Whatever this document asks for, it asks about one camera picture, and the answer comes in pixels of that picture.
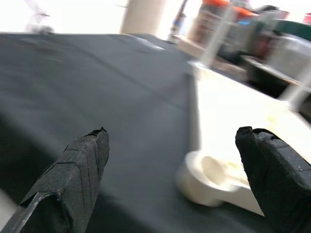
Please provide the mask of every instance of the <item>white plastic part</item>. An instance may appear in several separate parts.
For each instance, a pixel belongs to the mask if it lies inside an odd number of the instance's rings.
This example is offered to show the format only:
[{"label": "white plastic part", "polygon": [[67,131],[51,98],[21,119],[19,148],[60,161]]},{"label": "white plastic part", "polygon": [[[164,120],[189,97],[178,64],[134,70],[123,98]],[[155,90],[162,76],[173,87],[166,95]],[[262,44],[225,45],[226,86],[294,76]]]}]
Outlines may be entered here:
[{"label": "white plastic part", "polygon": [[[202,161],[209,158],[211,167],[206,164],[202,166]],[[211,159],[200,152],[193,151],[187,154],[185,162],[177,174],[177,185],[182,193],[191,201],[216,207],[223,202],[229,202],[256,214],[263,215],[249,186],[230,178],[226,174],[226,169],[214,170],[216,159]],[[212,169],[210,177],[205,175],[205,170]],[[221,182],[216,184],[211,179],[221,177]]]},{"label": "white plastic part", "polygon": [[285,102],[192,63],[190,148],[177,174],[191,201],[218,206],[229,202],[262,212],[246,180],[235,135],[239,127],[265,128],[311,163],[311,127]]}]

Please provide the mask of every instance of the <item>black tape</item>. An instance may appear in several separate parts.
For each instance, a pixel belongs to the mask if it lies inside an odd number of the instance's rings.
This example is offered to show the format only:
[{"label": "black tape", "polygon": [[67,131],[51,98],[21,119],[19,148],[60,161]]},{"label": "black tape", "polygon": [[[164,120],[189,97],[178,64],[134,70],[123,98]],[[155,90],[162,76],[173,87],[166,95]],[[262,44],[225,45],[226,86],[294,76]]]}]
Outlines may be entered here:
[{"label": "black tape", "polygon": [[27,207],[38,192],[53,193],[67,213],[72,231],[83,233],[93,211],[109,157],[108,133],[101,128],[70,143],[21,202]]},{"label": "black tape", "polygon": [[311,218],[311,166],[265,129],[240,128],[236,145],[252,192],[273,228],[300,232]]}]

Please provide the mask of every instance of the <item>white object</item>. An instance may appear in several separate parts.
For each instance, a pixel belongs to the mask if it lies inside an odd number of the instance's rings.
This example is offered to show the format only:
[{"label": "white object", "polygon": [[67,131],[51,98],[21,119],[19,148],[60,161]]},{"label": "white object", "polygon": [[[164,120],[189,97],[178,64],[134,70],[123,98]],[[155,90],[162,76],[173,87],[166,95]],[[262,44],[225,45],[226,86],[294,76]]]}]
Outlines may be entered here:
[{"label": "white object", "polygon": [[190,147],[194,151],[178,172],[178,187],[195,203],[217,206],[226,201],[262,215],[245,179],[236,131],[243,126],[266,128],[310,163],[310,125],[283,101],[197,64],[193,67]]},{"label": "white object", "polygon": [[123,19],[124,34],[149,33],[155,35],[166,0],[130,0]]},{"label": "white object", "polygon": [[[206,166],[203,166],[202,161],[207,158],[210,164],[206,163]],[[263,215],[250,187],[230,178],[226,174],[226,168],[215,169],[220,167],[222,165],[216,159],[197,151],[190,152],[177,174],[177,185],[182,193],[195,203],[216,207],[225,201]],[[213,171],[213,174],[207,176],[206,171]],[[218,182],[215,183],[211,179],[217,179]]]}]

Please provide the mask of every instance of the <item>black tablecloth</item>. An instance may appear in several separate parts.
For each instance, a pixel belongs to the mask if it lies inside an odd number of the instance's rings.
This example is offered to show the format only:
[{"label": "black tablecloth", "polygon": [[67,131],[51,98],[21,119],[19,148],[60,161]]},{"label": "black tablecloth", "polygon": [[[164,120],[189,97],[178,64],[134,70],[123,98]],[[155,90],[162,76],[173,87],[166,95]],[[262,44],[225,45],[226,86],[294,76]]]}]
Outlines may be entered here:
[{"label": "black tablecloth", "polygon": [[0,188],[20,201],[71,140],[104,126],[110,158],[87,232],[270,232],[256,214],[180,195],[174,177],[189,148],[190,58],[139,37],[148,42],[0,35]]}]

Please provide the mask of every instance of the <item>white cylinder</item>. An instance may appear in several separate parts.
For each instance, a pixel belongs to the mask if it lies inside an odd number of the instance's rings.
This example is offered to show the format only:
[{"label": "white cylinder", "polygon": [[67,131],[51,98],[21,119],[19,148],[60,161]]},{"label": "white cylinder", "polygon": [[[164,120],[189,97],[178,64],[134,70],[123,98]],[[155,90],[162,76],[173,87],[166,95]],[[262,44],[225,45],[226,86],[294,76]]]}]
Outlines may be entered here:
[{"label": "white cylinder", "polygon": [[167,0],[130,0],[121,32],[156,35]]}]

